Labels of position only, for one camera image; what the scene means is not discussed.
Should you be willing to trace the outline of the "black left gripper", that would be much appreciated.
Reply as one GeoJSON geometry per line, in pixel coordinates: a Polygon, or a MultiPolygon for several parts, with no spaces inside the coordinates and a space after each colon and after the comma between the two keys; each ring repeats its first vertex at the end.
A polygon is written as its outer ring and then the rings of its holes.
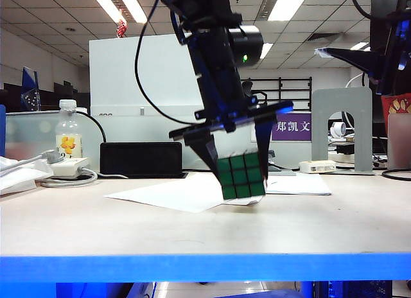
{"type": "Polygon", "coordinates": [[[260,103],[256,97],[246,97],[239,103],[234,103],[233,109],[221,112],[215,118],[170,131],[169,138],[184,139],[185,145],[189,146],[220,180],[216,165],[218,153],[213,132],[224,130],[231,133],[237,127],[254,123],[259,167],[263,178],[267,180],[268,149],[274,123],[277,122],[278,114],[290,112],[292,109],[293,101],[291,100],[267,104],[260,103]]]}

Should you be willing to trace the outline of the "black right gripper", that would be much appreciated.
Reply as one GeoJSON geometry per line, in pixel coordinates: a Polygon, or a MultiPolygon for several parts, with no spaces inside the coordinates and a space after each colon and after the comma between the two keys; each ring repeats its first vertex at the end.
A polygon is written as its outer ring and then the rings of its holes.
{"type": "Polygon", "coordinates": [[[410,65],[410,20],[393,22],[384,54],[341,48],[317,48],[322,58],[337,58],[378,80],[377,94],[396,94],[396,77],[410,65]]]}

